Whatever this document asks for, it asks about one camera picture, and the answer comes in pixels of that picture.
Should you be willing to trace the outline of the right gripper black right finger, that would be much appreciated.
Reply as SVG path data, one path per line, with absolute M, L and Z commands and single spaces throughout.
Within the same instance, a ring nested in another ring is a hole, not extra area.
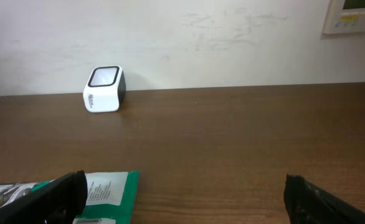
M 365 213 L 300 175 L 286 176 L 283 193 L 291 224 L 365 224 Z

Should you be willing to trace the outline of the green white wipes packet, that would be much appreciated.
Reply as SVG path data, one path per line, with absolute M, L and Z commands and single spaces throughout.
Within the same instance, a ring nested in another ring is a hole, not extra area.
M 138 190 L 137 171 L 95 172 L 86 174 L 88 196 L 77 223 L 129 223 Z M 0 207 L 26 196 L 54 181 L 0 184 Z

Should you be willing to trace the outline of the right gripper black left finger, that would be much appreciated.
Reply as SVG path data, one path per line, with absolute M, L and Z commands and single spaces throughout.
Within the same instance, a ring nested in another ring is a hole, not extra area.
M 0 207 L 0 224 L 72 223 L 87 196 L 84 171 L 71 172 Z

